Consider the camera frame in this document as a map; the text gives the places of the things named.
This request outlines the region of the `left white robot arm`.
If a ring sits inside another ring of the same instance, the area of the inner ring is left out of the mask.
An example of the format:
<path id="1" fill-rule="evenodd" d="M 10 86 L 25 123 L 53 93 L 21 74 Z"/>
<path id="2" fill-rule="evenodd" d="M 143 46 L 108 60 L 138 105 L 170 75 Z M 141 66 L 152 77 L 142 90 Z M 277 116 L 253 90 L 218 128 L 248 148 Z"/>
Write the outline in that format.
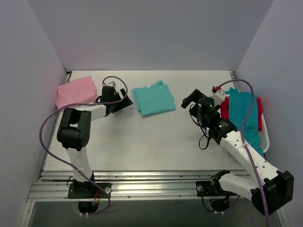
<path id="1" fill-rule="evenodd" d="M 91 122 L 116 113 L 133 102 L 127 91 L 119 92 L 114 86 L 104 86 L 101 96 L 91 105 L 65 108 L 57 132 L 57 141 L 67 151 L 73 165 L 73 186 L 84 198 L 96 191 L 94 173 L 89 166 L 86 146 L 90 139 Z"/>

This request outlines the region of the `mint green t-shirt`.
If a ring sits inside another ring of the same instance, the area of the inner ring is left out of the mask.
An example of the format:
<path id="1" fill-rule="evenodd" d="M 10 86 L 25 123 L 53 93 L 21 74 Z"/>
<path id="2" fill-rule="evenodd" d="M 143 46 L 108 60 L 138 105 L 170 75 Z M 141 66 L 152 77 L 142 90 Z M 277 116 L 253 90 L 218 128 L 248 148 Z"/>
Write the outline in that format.
<path id="1" fill-rule="evenodd" d="M 175 111 L 174 97 L 162 80 L 153 85 L 131 90 L 137 111 L 142 117 Z"/>

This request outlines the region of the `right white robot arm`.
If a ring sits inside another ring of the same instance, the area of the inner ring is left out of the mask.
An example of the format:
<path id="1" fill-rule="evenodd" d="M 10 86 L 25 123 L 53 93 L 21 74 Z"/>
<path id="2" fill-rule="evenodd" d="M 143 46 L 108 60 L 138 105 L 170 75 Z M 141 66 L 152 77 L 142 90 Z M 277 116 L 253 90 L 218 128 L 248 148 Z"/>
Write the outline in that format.
<path id="1" fill-rule="evenodd" d="M 210 189 L 215 195 L 231 192 L 242 196 L 252 201 L 262 215 L 271 215 L 293 199 L 294 177 L 267 162 L 230 120 L 221 117 L 219 108 L 224 100 L 221 89 L 211 96 L 195 89 L 181 104 L 184 109 L 190 108 L 190 116 L 196 118 L 196 125 L 207 139 L 228 151 L 252 178 L 244 179 L 222 170 L 212 176 Z"/>

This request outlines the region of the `teal blue t-shirt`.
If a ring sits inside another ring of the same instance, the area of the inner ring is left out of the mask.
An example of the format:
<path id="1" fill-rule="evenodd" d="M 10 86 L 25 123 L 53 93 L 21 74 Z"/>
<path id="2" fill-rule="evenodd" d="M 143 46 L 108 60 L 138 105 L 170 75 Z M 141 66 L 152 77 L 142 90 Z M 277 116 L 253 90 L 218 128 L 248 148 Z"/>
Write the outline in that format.
<path id="1" fill-rule="evenodd" d="M 244 139 L 260 154 L 258 134 L 258 109 L 257 97 L 252 97 L 250 92 L 239 92 L 230 88 L 226 91 L 229 97 L 229 120 L 240 130 L 243 127 Z"/>

